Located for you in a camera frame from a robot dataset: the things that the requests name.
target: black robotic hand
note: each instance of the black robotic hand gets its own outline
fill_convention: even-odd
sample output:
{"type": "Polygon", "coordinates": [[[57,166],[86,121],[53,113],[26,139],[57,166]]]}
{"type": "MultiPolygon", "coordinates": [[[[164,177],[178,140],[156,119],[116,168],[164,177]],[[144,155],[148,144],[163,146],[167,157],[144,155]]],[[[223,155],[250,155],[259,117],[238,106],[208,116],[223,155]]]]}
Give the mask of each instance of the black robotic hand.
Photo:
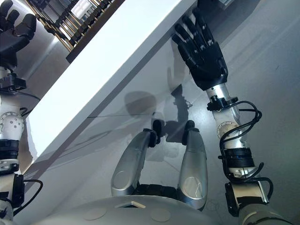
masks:
{"type": "Polygon", "coordinates": [[[197,25],[187,17],[182,20],[193,34],[190,37],[187,31],[180,25],[175,25],[175,30],[184,41],[174,34],[172,39],[178,45],[178,50],[190,69],[196,85],[202,90],[207,90],[215,85],[227,82],[227,66],[224,61],[219,44],[201,16],[200,9],[194,8],[197,25]]]}
{"type": "Polygon", "coordinates": [[[18,11],[8,11],[11,0],[5,0],[0,6],[0,66],[13,70],[17,66],[16,52],[24,48],[33,38],[37,21],[34,15],[27,14],[23,21],[14,27],[19,16],[18,11]]]}

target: robotic arm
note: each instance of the robotic arm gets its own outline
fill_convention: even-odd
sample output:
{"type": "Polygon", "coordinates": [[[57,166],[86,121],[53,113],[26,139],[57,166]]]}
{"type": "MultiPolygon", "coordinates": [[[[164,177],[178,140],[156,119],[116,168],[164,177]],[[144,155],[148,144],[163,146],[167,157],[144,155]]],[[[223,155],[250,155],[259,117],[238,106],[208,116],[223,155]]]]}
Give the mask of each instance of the robotic arm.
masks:
{"type": "Polygon", "coordinates": [[[231,97],[225,83],[228,70],[219,44],[201,16],[199,8],[193,10],[196,25],[183,16],[183,23],[193,34],[193,38],[180,25],[175,25],[178,34],[172,39],[189,67],[196,85],[206,91],[210,102],[207,109],[212,111],[217,124],[217,135],[223,171],[230,182],[225,184],[226,199],[229,212],[240,218],[241,225],[256,224],[290,224],[274,210],[267,206],[273,192],[273,184],[269,178],[260,177],[263,163],[255,166],[251,150],[246,140],[246,133],[262,117],[256,106],[248,101],[239,101],[231,97]],[[237,105],[248,104],[250,109],[239,109],[237,105]],[[245,124],[240,122],[240,112],[254,112],[254,118],[245,124]],[[270,185],[266,195],[261,181],[270,185]]]}
{"type": "Polygon", "coordinates": [[[24,48],[33,38],[36,30],[34,15],[27,14],[14,27],[19,16],[11,0],[0,6],[0,224],[13,224],[13,216],[22,209],[24,202],[23,175],[19,170],[19,141],[24,130],[24,116],[20,111],[17,94],[26,88],[26,82],[13,73],[17,66],[16,52],[24,48]]]}

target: silver robot leg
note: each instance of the silver robot leg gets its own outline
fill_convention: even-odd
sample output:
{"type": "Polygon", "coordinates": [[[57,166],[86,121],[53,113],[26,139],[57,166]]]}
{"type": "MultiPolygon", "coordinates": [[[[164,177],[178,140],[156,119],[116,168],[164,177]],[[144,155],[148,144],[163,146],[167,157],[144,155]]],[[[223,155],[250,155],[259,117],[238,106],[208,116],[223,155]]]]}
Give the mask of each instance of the silver robot leg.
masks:
{"type": "Polygon", "coordinates": [[[187,122],[186,140],[183,139],[187,148],[180,170],[177,199],[202,210],[208,189],[206,152],[199,130],[194,126],[193,121],[187,122]]]}
{"type": "Polygon", "coordinates": [[[112,196],[131,195],[138,185],[144,167],[146,150],[155,145],[156,134],[144,129],[125,149],[111,180],[112,196]]]}

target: black cable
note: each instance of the black cable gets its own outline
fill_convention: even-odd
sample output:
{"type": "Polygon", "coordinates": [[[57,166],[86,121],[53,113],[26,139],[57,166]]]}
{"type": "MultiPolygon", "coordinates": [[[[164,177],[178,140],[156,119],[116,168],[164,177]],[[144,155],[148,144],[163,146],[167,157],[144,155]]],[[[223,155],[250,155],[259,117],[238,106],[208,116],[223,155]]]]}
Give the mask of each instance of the black cable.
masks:
{"type": "Polygon", "coordinates": [[[238,178],[230,177],[230,173],[228,172],[227,158],[226,158],[226,155],[225,155],[224,143],[228,142],[228,141],[231,141],[231,140],[234,140],[234,139],[237,139],[239,137],[242,137],[243,135],[245,135],[246,133],[248,133],[252,129],[252,127],[262,117],[262,112],[259,111],[253,103],[248,102],[248,101],[240,101],[240,102],[234,103],[234,104],[226,107],[225,109],[237,106],[237,105],[242,104],[242,103],[251,105],[253,107],[253,109],[239,109],[239,111],[241,111],[241,112],[255,112],[255,117],[250,122],[245,123],[243,125],[240,125],[240,126],[234,128],[234,129],[231,129],[230,131],[228,131],[225,134],[223,134],[222,137],[220,138],[219,146],[220,146],[220,151],[221,151],[221,155],[222,155],[221,159],[222,159],[222,163],[223,163],[223,171],[224,171],[225,176],[232,183],[251,183],[251,182],[257,182],[257,181],[266,181],[266,182],[268,182],[270,188],[269,188],[269,192],[268,192],[267,197],[268,197],[268,199],[270,199],[271,196],[272,196],[272,194],[273,194],[273,189],[274,189],[273,182],[269,178],[267,178],[267,177],[259,177],[259,178],[255,177],[262,170],[262,168],[264,166],[263,162],[261,162],[259,164],[257,170],[251,176],[246,177],[246,175],[245,175],[244,179],[238,179],[238,178]],[[246,127],[248,127],[248,128],[245,131],[243,131],[241,134],[239,134],[239,135],[237,135],[235,137],[232,137],[232,138],[225,139],[229,134],[231,134],[231,133],[233,133],[233,132],[235,132],[237,130],[241,130],[243,128],[246,128],[246,127]]]}
{"type": "Polygon", "coordinates": [[[28,97],[32,97],[37,99],[38,101],[40,101],[41,99],[35,95],[32,94],[28,94],[28,93],[24,93],[24,92],[20,92],[20,91],[15,91],[15,90],[1,90],[2,92],[6,92],[6,93],[11,93],[11,94],[16,94],[16,95],[24,95],[24,96],[28,96],[28,97]]]}
{"type": "Polygon", "coordinates": [[[33,110],[33,109],[29,110],[29,111],[26,112],[26,113],[23,113],[21,116],[26,116],[26,115],[28,115],[29,113],[31,113],[32,110],[33,110]]]}
{"type": "Polygon", "coordinates": [[[28,108],[26,108],[26,107],[21,107],[21,108],[20,108],[20,111],[22,111],[22,112],[21,112],[21,116],[23,116],[23,114],[26,113],[26,112],[28,111],[28,108]]]}
{"type": "Polygon", "coordinates": [[[271,181],[270,178],[267,178],[267,177],[254,177],[251,179],[252,181],[266,181],[269,183],[269,192],[268,192],[268,199],[270,200],[270,198],[272,197],[272,194],[273,194],[273,190],[274,190],[274,185],[273,185],[273,182],[271,181]]]}
{"type": "MultiPolygon", "coordinates": [[[[15,90],[0,90],[0,92],[5,92],[5,93],[15,94],[15,95],[24,95],[24,96],[28,96],[28,97],[31,97],[31,98],[35,98],[38,101],[41,100],[39,97],[37,97],[35,95],[24,93],[24,92],[20,92],[20,91],[15,91],[15,90]]],[[[26,116],[29,113],[31,113],[31,111],[33,110],[33,109],[31,109],[30,111],[27,111],[28,109],[26,107],[22,107],[22,108],[20,108],[20,110],[21,109],[26,109],[24,112],[21,113],[21,116],[26,116]]]]}
{"type": "Polygon", "coordinates": [[[36,183],[39,183],[40,186],[37,190],[37,192],[33,195],[33,197],[23,206],[21,206],[20,208],[16,209],[14,211],[14,216],[17,215],[21,210],[23,210],[26,206],[28,206],[35,198],[36,196],[39,194],[39,192],[42,190],[43,188],[43,182],[40,181],[40,180],[24,180],[24,182],[36,182],[36,183]]]}

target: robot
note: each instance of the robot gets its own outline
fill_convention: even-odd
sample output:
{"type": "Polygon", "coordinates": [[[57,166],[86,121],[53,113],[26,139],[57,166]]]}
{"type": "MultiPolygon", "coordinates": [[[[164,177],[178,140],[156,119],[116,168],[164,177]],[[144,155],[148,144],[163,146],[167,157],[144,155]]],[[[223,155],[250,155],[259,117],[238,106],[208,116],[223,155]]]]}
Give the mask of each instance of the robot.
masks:
{"type": "MultiPolygon", "coordinates": [[[[8,8],[11,7],[8,2],[5,1],[4,6],[1,6],[1,19],[5,19],[8,8]]],[[[219,137],[221,155],[218,158],[222,160],[224,175],[229,180],[225,184],[228,211],[232,216],[239,217],[240,225],[291,224],[268,206],[273,184],[269,178],[259,176],[263,163],[255,166],[247,143],[246,133],[259,121],[262,113],[253,103],[238,101],[237,97],[230,96],[225,84],[228,71],[220,47],[201,16],[199,8],[193,9],[193,15],[196,19],[195,24],[185,15],[182,18],[193,37],[182,25],[176,24],[176,33],[172,39],[178,45],[178,50],[189,67],[195,84],[205,91],[209,98],[207,109],[213,113],[219,137]],[[251,108],[239,109],[240,104],[250,105],[251,108]],[[241,124],[240,112],[242,111],[253,112],[255,116],[250,122],[241,124]],[[265,194],[261,185],[264,181],[269,183],[268,194],[265,194]]],[[[22,43],[27,44],[35,31],[33,24],[35,24],[33,15],[26,15],[15,30],[11,28],[1,31],[1,43],[2,40],[10,41],[10,38],[6,39],[9,36],[16,42],[22,38],[24,39],[22,43]]],[[[4,50],[1,44],[1,56],[9,54],[15,56],[15,52],[26,44],[16,45],[12,42],[12,47],[4,50]]],[[[4,93],[1,93],[0,107],[1,225],[13,225],[13,216],[28,205],[26,203],[21,206],[24,201],[23,183],[26,180],[23,180],[22,175],[15,174],[19,165],[17,144],[24,129],[24,122],[19,105],[13,101],[15,97],[13,93],[24,86],[18,86],[20,79],[12,75],[13,65],[1,63],[1,80],[6,81],[0,83],[1,91],[4,90],[4,93]]],[[[186,123],[182,137],[181,144],[186,146],[186,151],[182,160],[178,187],[139,183],[146,151],[160,143],[163,129],[164,123],[155,120],[151,129],[145,128],[133,138],[112,176],[112,197],[49,216],[35,225],[176,225],[183,223],[217,225],[218,223],[212,218],[201,213],[205,207],[209,188],[207,158],[199,129],[195,127],[193,121],[189,120],[186,123]]]]}

